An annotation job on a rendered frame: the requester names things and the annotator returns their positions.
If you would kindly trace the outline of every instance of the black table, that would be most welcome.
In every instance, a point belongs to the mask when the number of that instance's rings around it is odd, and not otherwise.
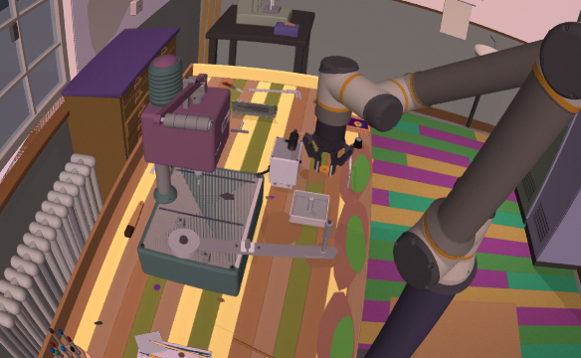
[[[299,36],[296,38],[273,34],[273,27],[236,24],[238,6],[232,5],[218,21],[207,31],[209,39],[209,64],[218,63],[218,40],[229,40],[229,65],[235,65],[238,41],[251,41],[266,44],[294,46],[293,71],[305,74],[308,68],[308,45],[310,30],[314,22],[314,13],[292,10],[290,21],[299,25]]]

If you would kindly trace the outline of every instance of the purple machine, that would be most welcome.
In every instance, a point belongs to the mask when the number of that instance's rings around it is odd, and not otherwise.
[[[179,62],[174,55],[164,55],[150,69],[168,69]],[[205,74],[184,82],[189,85],[165,106],[154,105],[152,98],[140,117],[144,159],[155,163],[158,187],[154,197],[162,204],[177,196],[169,166],[193,169],[197,178],[201,178],[202,172],[215,171],[230,132],[227,128],[231,92],[208,88]]]

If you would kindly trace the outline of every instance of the black cable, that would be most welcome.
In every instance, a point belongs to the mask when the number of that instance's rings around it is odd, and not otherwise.
[[[269,165],[269,169],[263,171],[263,172],[259,172],[259,173],[255,173],[256,175],[264,175],[266,173],[268,173],[271,170],[271,165]]]

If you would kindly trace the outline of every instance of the wooden table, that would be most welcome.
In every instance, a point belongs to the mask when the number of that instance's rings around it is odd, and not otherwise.
[[[193,65],[187,75],[200,73],[209,75],[209,86],[229,82],[244,90],[232,90],[233,99],[278,101],[275,119],[232,114],[231,128],[244,122],[249,134],[231,132],[219,167],[263,171],[269,166],[275,137],[289,137],[294,129],[313,132],[317,77],[218,65]],[[248,91],[252,88],[299,90],[302,96]],[[355,150],[353,160],[361,155],[371,160],[369,133],[348,132],[347,141],[357,135],[363,137],[364,147]],[[307,190],[330,196],[328,219],[335,229],[328,244],[340,254],[328,262],[252,257],[242,291],[232,297],[142,272],[136,247],[150,210],[142,211],[130,239],[123,234],[140,201],[145,208],[154,205],[155,174],[142,152],[140,142],[98,217],[52,327],[66,331],[93,358],[133,358],[137,351],[133,337],[153,331],[159,331],[163,340],[211,350],[214,358],[304,358],[317,351],[319,356],[329,356],[334,329],[345,318],[342,312],[348,312],[356,352],[367,271],[371,182],[358,193],[345,190],[347,166],[332,177],[315,173],[305,152],[291,190],[271,187],[266,180],[267,199],[254,242],[320,246],[322,229],[289,222],[292,191]],[[366,261],[360,272],[352,271],[345,253],[346,226],[352,217],[365,224]],[[50,339],[48,334],[39,358],[52,357],[47,350]]]
[[[207,31],[209,39],[209,64],[218,62],[218,40],[229,40],[229,65],[235,65],[238,41],[251,41],[295,47],[293,71],[305,74],[308,69],[308,48],[314,13],[292,10],[290,21],[299,25],[299,35],[294,37],[274,34],[270,26],[242,25],[236,23],[238,6],[232,5],[213,27]]]

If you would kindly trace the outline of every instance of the radiator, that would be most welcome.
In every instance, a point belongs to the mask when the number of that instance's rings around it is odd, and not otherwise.
[[[93,157],[72,155],[52,189],[0,280],[1,344],[14,357],[38,357],[102,210]]]

